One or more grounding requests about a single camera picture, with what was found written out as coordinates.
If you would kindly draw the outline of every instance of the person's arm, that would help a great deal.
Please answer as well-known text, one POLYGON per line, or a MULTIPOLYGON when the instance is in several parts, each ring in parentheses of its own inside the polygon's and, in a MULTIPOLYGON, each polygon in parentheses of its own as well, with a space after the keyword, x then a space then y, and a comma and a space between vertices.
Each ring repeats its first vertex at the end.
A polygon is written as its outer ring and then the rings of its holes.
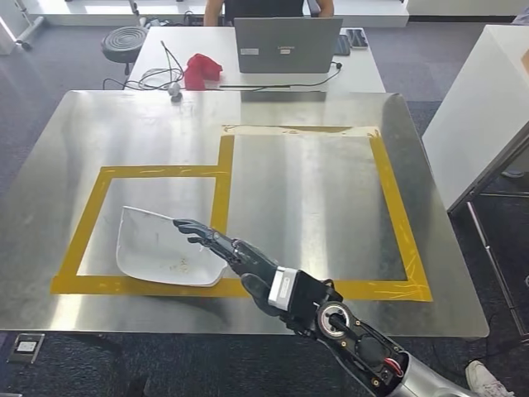
POLYGON ((205 26, 217 26, 224 0, 208 0, 206 11, 204 13, 205 26))
POLYGON ((334 16, 334 3, 333 0, 316 0, 319 6, 320 18, 331 18, 334 16))

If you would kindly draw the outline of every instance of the laptop lid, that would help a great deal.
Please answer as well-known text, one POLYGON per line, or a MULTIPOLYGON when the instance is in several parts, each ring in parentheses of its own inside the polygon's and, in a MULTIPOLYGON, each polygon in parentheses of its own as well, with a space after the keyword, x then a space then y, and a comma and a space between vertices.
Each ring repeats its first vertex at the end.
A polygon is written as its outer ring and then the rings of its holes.
POLYGON ((241 73, 328 73, 342 19, 235 18, 241 73))

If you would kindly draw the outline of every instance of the black shirt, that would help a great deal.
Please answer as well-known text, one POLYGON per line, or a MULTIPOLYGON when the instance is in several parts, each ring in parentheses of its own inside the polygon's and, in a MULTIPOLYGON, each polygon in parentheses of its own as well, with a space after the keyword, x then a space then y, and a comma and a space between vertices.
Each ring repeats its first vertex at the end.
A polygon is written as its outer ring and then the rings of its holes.
POLYGON ((225 0, 226 19, 303 17, 304 0, 225 0))

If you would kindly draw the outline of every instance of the stainless steel table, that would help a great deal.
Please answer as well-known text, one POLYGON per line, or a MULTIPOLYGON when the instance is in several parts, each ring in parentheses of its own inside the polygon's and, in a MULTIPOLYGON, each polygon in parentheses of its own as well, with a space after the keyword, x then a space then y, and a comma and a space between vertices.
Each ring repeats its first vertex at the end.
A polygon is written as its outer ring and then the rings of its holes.
POLYGON ((288 333, 233 274, 121 275, 123 205, 334 278, 390 335, 488 333, 404 100, 385 93, 67 93, 0 202, 0 329, 288 333))

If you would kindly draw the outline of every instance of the white table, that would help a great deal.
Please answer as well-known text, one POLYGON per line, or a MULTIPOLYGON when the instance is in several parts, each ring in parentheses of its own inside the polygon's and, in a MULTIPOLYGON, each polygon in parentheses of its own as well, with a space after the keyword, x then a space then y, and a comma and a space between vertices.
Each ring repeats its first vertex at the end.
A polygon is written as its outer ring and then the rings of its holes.
MULTIPOLYGON (((235 31, 232 27, 152 27, 149 29, 145 44, 140 52, 131 80, 138 81, 146 71, 155 68, 167 68, 168 60, 160 41, 171 50, 183 69, 187 61, 196 54, 208 55, 222 65, 219 84, 223 85, 273 85, 273 84, 314 84, 336 72, 331 65, 328 74, 241 74, 237 57, 235 31)), ((333 91, 358 93, 385 93, 382 79, 371 50, 352 51, 350 56, 335 56, 336 62, 343 65, 337 77, 317 87, 293 87, 291 91, 333 91)), ((149 84, 168 81, 168 76, 149 84)))
POLYGON ((448 211, 478 193, 529 134, 529 73, 521 63, 527 50, 529 26, 486 26, 425 132, 448 211))

